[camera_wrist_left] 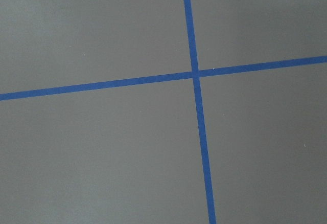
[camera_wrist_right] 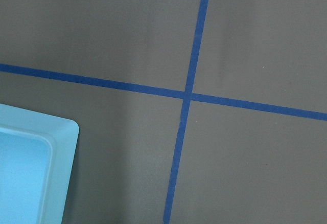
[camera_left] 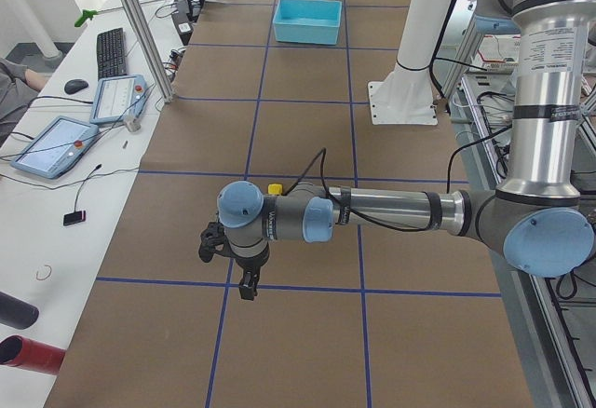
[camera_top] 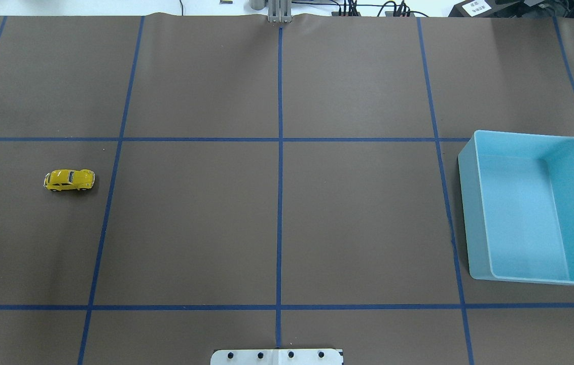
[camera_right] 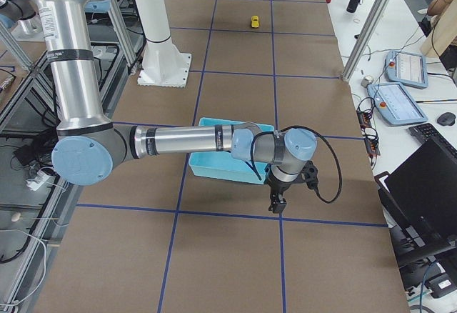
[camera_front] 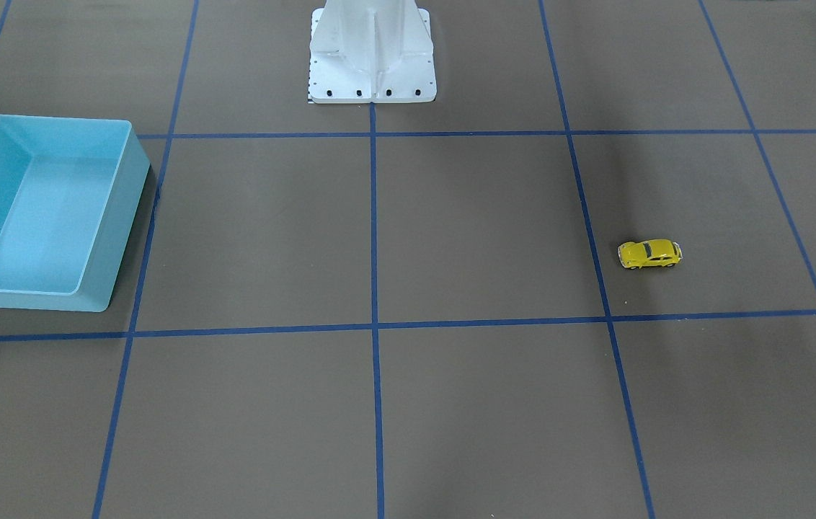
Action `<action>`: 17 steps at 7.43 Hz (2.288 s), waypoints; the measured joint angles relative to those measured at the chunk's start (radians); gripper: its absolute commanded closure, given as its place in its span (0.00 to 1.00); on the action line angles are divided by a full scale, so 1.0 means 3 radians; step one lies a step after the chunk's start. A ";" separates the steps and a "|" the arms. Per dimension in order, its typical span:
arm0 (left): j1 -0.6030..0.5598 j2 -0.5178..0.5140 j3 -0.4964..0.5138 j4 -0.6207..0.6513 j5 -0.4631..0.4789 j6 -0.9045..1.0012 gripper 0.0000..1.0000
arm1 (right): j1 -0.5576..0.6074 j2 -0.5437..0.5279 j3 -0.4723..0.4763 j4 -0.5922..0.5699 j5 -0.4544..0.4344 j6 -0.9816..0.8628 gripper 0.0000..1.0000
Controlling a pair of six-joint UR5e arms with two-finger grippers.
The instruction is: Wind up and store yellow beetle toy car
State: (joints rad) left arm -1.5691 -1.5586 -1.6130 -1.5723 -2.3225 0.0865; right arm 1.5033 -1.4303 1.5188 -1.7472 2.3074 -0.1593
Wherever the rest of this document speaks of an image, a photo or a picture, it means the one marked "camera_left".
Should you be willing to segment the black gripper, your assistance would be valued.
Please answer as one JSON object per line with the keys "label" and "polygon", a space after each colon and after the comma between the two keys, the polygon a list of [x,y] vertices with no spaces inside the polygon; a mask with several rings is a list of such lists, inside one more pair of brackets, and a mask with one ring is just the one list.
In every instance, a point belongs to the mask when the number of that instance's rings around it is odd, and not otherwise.
{"label": "black gripper", "polygon": [[253,301],[257,296],[260,270],[267,263],[269,254],[270,250],[262,250],[252,257],[235,256],[235,262],[245,271],[238,284],[238,290],[242,300]]}

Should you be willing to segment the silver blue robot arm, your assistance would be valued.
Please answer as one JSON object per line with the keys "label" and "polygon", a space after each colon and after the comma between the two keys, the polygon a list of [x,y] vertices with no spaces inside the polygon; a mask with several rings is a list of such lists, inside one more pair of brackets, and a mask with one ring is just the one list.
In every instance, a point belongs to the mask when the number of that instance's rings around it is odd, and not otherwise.
{"label": "silver blue robot arm", "polygon": [[221,255],[242,268],[243,299],[256,296],[272,241],[325,242],[352,223],[473,238],[541,278],[588,260],[595,234],[570,173],[595,0],[478,0],[477,14],[513,20],[521,32],[506,179],[493,191],[444,194],[298,183],[266,195],[246,181],[228,184],[214,229]]}

